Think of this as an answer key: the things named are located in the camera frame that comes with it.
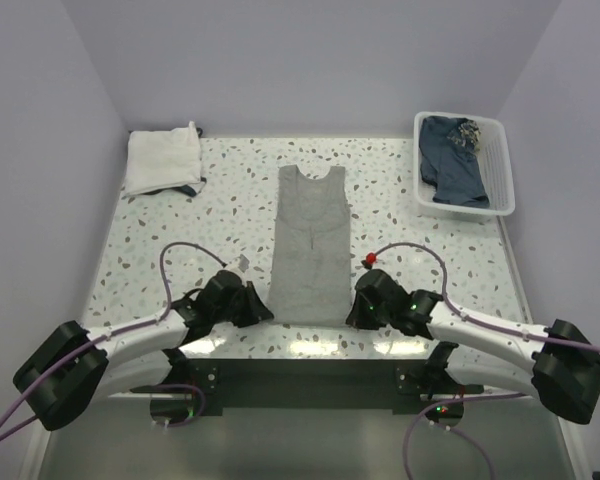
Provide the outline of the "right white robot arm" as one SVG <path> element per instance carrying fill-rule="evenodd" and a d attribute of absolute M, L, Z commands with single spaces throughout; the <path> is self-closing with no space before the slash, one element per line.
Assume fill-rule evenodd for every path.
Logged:
<path fill-rule="evenodd" d="M 347 325 L 392 327 L 449 348 L 425 369 L 439 393 L 457 384 L 496 387 L 531 396 L 572 423 L 590 423 L 600 397 L 600 349 L 573 324 L 503 320 L 453 304 L 446 293 L 406 291 L 386 272 L 365 273 L 355 285 Z"/>

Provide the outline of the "white motorcycle print tank top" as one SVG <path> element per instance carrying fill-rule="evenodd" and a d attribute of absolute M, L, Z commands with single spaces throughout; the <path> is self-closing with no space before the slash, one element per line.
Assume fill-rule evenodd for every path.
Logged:
<path fill-rule="evenodd" d="M 195 196 L 206 183 L 196 124 L 169 131 L 133 131 L 128 140 L 126 197 L 168 189 Z"/>

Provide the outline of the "grey tank top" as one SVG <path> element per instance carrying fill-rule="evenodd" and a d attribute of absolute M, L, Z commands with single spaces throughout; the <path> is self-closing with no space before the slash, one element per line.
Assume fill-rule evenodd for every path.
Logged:
<path fill-rule="evenodd" d="M 268 306 L 282 324 L 339 327 L 352 305 L 346 169 L 318 179 L 279 169 Z"/>

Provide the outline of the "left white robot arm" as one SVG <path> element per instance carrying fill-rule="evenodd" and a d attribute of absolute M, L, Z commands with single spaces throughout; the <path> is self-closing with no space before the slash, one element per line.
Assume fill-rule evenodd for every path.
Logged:
<path fill-rule="evenodd" d="M 216 324 L 246 328 L 273 319 L 254 284 L 229 270 L 169 308 L 116 327 L 57 327 L 16 371 L 13 384 L 48 431 L 76 420 L 91 402 L 136 387 L 180 390 L 187 380 L 182 346 Z"/>

